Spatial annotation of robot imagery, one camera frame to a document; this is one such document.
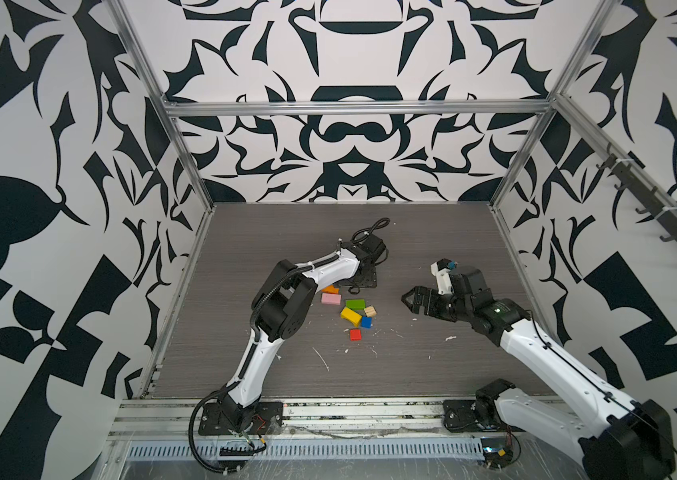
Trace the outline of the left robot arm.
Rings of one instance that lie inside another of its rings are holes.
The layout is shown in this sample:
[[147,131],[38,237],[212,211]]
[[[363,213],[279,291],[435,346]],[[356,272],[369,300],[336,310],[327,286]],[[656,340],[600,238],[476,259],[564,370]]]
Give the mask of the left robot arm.
[[314,296],[340,284],[375,287],[377,264],[387,251],[380,237],[365,230],[316,260],[282,260],[274,266],[252,300],[246,351],[232,379],[218,394],[222,414],[234,429],[242,431],[252,422],[266,374],[280,346],[304,325]]

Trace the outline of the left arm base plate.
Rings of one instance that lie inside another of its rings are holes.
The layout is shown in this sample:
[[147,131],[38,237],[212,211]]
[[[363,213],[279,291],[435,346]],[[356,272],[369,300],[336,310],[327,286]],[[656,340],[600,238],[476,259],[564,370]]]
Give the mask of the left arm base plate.
[[207,403],[198,416],[200,436],[221,436],[246,433],[266,435],[282,426],[282,402],[258,402],[240,409],[238,406]]

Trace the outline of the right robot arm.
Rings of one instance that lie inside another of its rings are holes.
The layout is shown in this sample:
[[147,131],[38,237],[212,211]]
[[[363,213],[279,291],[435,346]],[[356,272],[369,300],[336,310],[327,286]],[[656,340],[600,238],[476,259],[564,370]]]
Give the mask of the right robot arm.
[[448,322],[466,322],[520,360],[571,408],[532,400],[499,379],[476,394],[484,425],[518,427],[576,461],[591,479],[669,479],[677,468],[669,414],[653,400],[638,402],[566,352],[513,300],[494,298],[481,270],[441,259],[431,266],[436,287],[416,286],[404,306]]

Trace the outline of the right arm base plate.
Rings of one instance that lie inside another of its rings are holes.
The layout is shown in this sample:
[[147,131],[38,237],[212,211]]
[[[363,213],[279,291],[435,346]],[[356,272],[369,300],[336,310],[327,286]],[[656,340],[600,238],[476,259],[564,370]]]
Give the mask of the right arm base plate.
[[443,425],[451,433],[523,432],[500,418],[497,402],[491,398],[445,400],[443,408]]

